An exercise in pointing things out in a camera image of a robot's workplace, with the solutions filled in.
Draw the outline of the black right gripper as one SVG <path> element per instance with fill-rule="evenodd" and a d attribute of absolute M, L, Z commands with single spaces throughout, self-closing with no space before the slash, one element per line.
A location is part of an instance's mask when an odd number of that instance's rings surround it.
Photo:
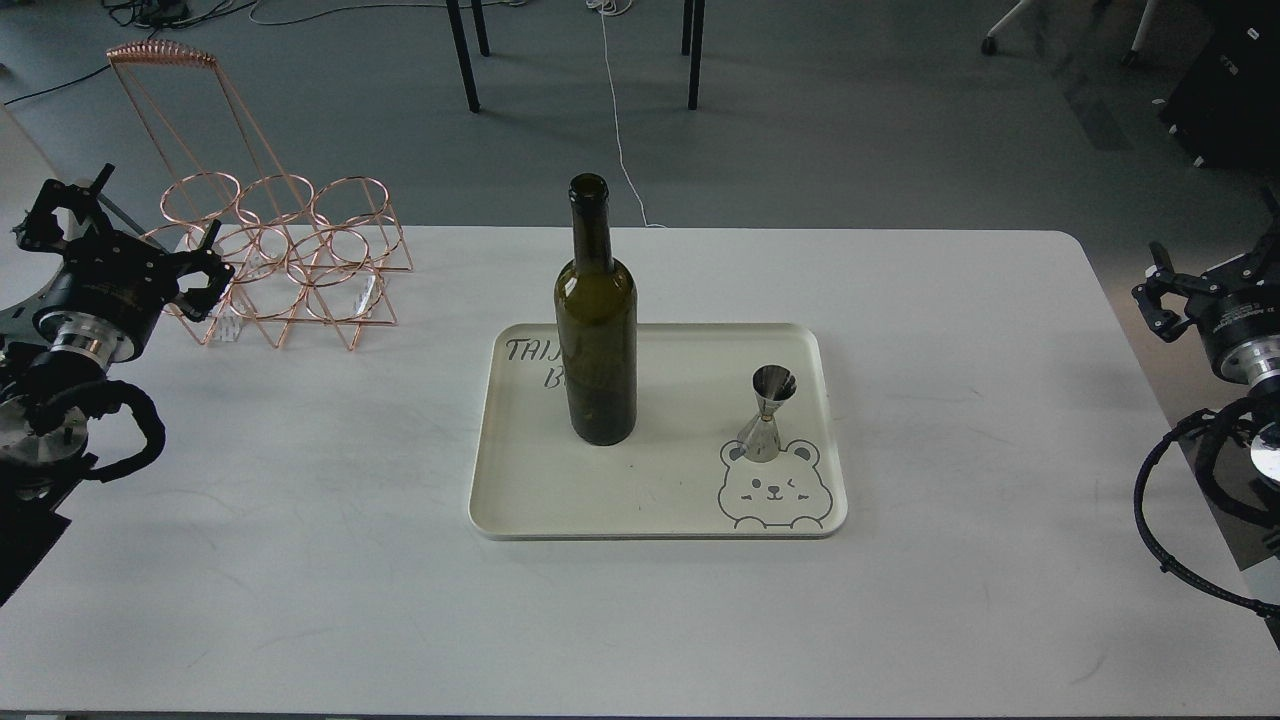
<path fill-rule="evenodd" d="M 1260 269 L 1245 268 L 1245 255 L 1211 266 L 1204 275 L 1175 272 L 1169 251 L 1149 243 L 1153 264 L 1132 297 L 1147 327 L 1164 342 L 1179 340 L 1193 324 L 1162 305 L 1175 293 L 1184 299 L 1208 297 L 1197 315 L 1199 338 L 1213 374 L 1231 383 L 1263 383 L 1277 377 L 1279 286 L 1277 261 Z M 1216 284 L 1226 293 L 1216 295 Z"/>

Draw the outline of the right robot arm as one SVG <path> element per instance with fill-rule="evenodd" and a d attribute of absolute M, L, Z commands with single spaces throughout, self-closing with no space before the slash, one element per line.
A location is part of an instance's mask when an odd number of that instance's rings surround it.
<path fill-rule="evenodd" d="M 1202 409 L 1183 418 L 1148 452 L 1134 486 L 1137 529 L 1161 571 L 1261 618 L 1276 618 L 1277 605 L 1226 591 L 1178 561 L 1156 539 L 1143 503 L 1151 473 L 1169 448 L 1196 439 L 1192 470 L 1202 495 L 1225 514 L 1267 530 L 1268 547 L 1277 550 L 1277 232 L 1267 232 L 1249 252 L 1198 275 L 1175 272 L 1161 243 L 1149 249 L 1153 264 L 1132 291 L 1148 328 L 1171 343 L 1194 327 L 1211 372 L 1245 386 L 1247 392 L 1220 410 Z M 1261 483 L 1268 486 L 1260 506 L 1229 495 L 1219 482 L 1219 457 L 1228 443 L 1248 450 Z"/>

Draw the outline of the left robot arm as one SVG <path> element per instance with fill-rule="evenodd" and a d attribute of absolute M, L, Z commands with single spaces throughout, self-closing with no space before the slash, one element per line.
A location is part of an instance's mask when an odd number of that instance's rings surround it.
<path fill-rule="evenodd" d="M 179 252 L 114 227 L 119 209 L 102 195 L 113 170 L 105 164 L 87 186 L 47 179 L 14 229 L 20 250 L 61 263 L 3 311 L 5 600 L 69 527 L 58 507 L 81 483 L 128 477 L 165 447 L 155 402 L 109 369 L 143 352 L 165 307 L 205 320 L 236 274 L 212 247 L 219 220 Z"/>

